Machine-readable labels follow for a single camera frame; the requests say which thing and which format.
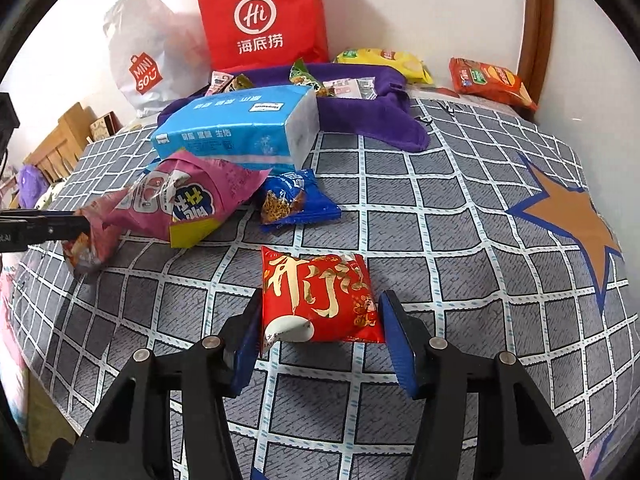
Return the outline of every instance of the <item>white label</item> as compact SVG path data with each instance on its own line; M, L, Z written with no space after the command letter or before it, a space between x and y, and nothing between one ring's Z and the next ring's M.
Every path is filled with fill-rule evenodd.
M284 103L256 103L249 110L250 112L277 112L284 106Z

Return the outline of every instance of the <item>wooden furniture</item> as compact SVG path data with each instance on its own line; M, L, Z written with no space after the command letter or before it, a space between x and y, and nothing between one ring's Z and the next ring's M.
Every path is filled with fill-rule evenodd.
M49 182L69 176L87 146L93 122L80 103L74 104L58 120L58 126L25 159L39 168Z
M525 0L518 75L533 102L540 101L551 52L555 0Z

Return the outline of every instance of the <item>wooden headboard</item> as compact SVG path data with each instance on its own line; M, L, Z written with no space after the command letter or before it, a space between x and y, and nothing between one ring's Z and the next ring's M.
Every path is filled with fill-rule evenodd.
M91 136L91 115L80 103L74 104L58 120L58 126L30 153L25 164L39 168L50 182L69 176Z

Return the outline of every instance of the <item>red snack bag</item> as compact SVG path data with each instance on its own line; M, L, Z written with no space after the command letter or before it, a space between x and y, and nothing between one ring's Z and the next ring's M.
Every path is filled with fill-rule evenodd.
M75 274L87 274L99 270L118 248L122 228L104 227L102 221L127 194L128 189L105 193L97 200L81 207L74 214L84 216L91 226L91 233L82 233L75 240L62 242L69 270Z
M383 343L364 259L311 260L262 247L262 352L276 341Z
M327 62L322 0L198 0L211 64L222 72Z
M460 94L473 94L509 106L538 109L522 79L506 68L452 57L449 71L453 88Z

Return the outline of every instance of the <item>blue gripper pad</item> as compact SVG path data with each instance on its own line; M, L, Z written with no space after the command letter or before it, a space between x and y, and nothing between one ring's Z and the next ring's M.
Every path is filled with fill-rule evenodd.
M242 338L242 344L234 357L234 370L236 373L231 381L230 389L237 396L249 384L254 373L254 366L260 348L261 320L262 307L255 309L251 323Z
M394 307L385 293L380 295L378 309L382 313L386 349L391 357L398 384L409 397L417 399L418 383L415 377L415 355L409 346L409 341L396 316Z
M269 480L269 479L265 475L263 475L260 471L258 471L255 467L252 467L250 480Z

